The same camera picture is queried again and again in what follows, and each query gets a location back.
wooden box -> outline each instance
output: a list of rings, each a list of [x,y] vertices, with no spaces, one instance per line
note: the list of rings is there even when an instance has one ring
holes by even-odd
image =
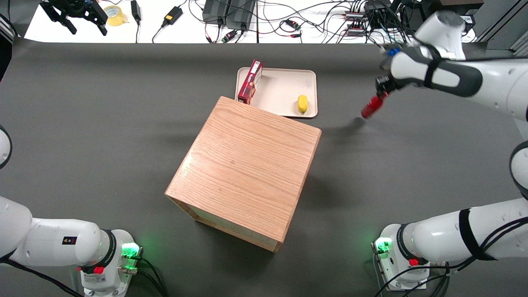
[[[220,97],[165,195],[195,220],[277,252],[320,135]]]

red box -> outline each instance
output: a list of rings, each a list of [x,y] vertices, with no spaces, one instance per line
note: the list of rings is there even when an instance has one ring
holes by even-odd
[[[244,81],[242,88],[240,88],[240,91],[238,92],[239,102],[245,104],[251,103],[251,98],[253,98],[253,95],[257,90],[257,86],[260,82],[261,77],[262,62],[258,60],[253,60],[253,64],[251,64],[251,68],[249,69],[248,75],[246,76],[246,80]]]

tape roll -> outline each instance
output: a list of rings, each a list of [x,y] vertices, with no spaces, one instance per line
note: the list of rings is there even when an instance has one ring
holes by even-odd
[[[107,6],[105,13],[108,16],[106,23],[109,26],[120,26],[127,22],[127,17],[123,14],[121,7],[116,5]]]

gray mat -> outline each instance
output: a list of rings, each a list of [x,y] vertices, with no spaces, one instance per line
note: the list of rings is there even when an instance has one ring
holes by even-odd
[[[163,195],[214,103],[233,97],[237,70],[253,58],[317,73],[319,116],[304,122],[323,134],[276,255],[194,222]],[[508,158],[522,140],[505,115],[414,88],[389,97],[373,119],[356,118],[380,60],[363,45],[18,41],[0,83],[0,123],[14,142],[0,194],[34,217],[128,230],[171,296],[373,296],[370,241],[380,230],[520,197]],[[447,296],[524,295],[525,266],[475,263]],[[71,284],[65,268],[39,270]],[[24,272],[0,275],[1,295],[65,296]],[[156,296],[140,276],[129,293]]]

beige tray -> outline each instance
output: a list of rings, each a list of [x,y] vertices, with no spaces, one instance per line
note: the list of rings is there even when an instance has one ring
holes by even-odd
[[[246,79],[249,67],[238,70],[235,98]],[[308,97],[308,110],[297,110],[297,97]],[[263,68],[262,78],[251,100],[251,106],[279,116],[314,118],[317,116],[317,80],[311,70]]]

